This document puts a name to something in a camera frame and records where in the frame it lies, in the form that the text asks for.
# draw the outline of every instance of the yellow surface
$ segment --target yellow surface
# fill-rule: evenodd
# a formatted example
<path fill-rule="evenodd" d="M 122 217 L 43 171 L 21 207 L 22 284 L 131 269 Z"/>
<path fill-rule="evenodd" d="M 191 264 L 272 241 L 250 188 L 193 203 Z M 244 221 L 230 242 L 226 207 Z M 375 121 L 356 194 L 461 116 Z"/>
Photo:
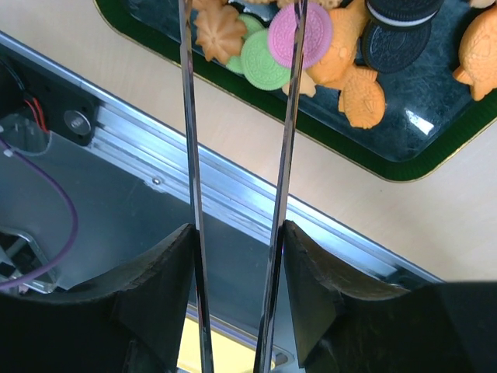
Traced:
<path fill-rule="evenodd" d="M 214 371 L 216 373 L 245 373 L 252 371 L 255 351 L 212 330 Z M 178 367 L 189 373 L 201 373 L 199 326 L 186 318 L 179 348 Z"/>

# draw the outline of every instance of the fish-shaped cookie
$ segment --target fish-shaped cookie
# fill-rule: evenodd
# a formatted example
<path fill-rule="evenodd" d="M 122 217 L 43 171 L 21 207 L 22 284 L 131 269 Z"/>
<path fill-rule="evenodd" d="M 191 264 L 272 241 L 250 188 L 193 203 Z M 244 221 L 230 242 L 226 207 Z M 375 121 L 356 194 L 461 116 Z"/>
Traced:
<path fill-rule="evenodd" d="M 288 96 L 290 91 L 290 83 L 288 82 L 281 89 L 283 90 L 285 95 Z M 314 97 L 316 94 L 316 83 L 314 83 L 314 80 L 312 80 L 312 78 L 308 75 L 307 72 L 305 72 L 305 70 L 302 70 L 299 93 L 301 95 L 306 95 L 309 97 Z"/>
<path fill-rule="evenodd" d="M 326 10 L 338 8 L 342 4 L 342 0 L 310 0 L 311 2 L 316 2 Z M 278 8 L 282 9 L 288 4 L 294 4 L 297 0 L 277 0 Z"/>
<path fill-rule="evenodd" d="M 325 56 L 307 72 L 320 85 L 341 79 L 354 62 L 357 41 L 367 23 L 364 0 L 353 0 L 346 8 L 332 9 L 329 16 L 333 23 L 333 39 Z"/>
<path fill-rule="evenodd" d="M 471 86 L 475 101 L 497 88 L 497 6 L 476 17 L 464 32 L 459 46 L 461 66 L 454 78 Z"/>
<path fill-rule="evenodd" d="M 339 97 L 339 112 L 352 127 L 369 129 L 381 122 L 385 114 L 385 94 L 376 81 L 377 71 L 354 64 L 347 69 Z"/>
<path fill-rule="evenodd" d="M 470 0 L 469 5 L 472 8 L 488 8 L 494 4 L 495 0 Z"/>

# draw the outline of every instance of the black sandwich cookie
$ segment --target black sandwich cookie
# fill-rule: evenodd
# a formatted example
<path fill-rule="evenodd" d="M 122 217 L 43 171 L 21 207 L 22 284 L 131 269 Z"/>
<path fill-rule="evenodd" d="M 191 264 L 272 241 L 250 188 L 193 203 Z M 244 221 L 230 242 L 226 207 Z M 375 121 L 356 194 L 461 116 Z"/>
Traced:
<path fill-rule="evenodd" d="M 431 30 L 430 22 L 414 30 L 392 30 L 369 21 L 361 40 L 364 62 L 384 74 L 401 71 L 424 51 Z"/>
<path fill-rule="evenodd" d="M 414 28 L 429 22 L 442 7 L 443 0 L 367 0 L 366 7 L 375 21 L 396 29 Z"/>

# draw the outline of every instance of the beige table surface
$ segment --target beige table surface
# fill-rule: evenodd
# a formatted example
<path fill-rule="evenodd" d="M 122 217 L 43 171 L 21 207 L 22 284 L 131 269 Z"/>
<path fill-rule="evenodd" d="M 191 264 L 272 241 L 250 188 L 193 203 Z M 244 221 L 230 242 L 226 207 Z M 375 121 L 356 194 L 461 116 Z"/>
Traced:
<path fill-rule="evenodd" d="M 0 30 L 183 131 L 179 68 L 92 0 L 0 0 Z M 200 142 L 275 183 L 281 123 L 200 79 L 196 103 Z M 425 179 L 389 183 L 298 135 L 290 192 L 446 280 L 496 279 L 496 142 L 491 126 Z"/>

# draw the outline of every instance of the tray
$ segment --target tray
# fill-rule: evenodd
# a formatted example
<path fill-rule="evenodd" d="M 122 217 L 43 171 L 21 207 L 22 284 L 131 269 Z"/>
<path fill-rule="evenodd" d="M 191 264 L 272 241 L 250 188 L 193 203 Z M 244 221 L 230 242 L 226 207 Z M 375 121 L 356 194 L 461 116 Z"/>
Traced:
<path fill-rule="evenodd" d="M 179 61 L 176 0 L 96 3 L 118 31 Z M 253 5 L 236 0 L 230 4 L 239 12 L 258 16 L 266 25 L 278 12 L 275 3 Z M 365 131 L 350 127 L 337 110 L 338 91 L 318 86 L 315 97 L 301 97 L 297 129 L 386 179 L 414 180 L 434 170 L 497 115 L 495 92 L 474 103 L 469 88 L 452 78 L 458 66 L 461 37 L 479 12 L 461 0 L 446 0 L 433 20 L 432 35 L 422 56 L 403 71 L 379 74 L 388 106 L 384 119 L 375 128 Z M 197 52 L 194 67 L 198 74 L 262 111 L 284 118 L 287 97 L 280 90 L 259 91 L 224 66 L 207 63 L 201 48 L 193 48 Z M 356 63 L 364 64 L 360 52 Z"/>

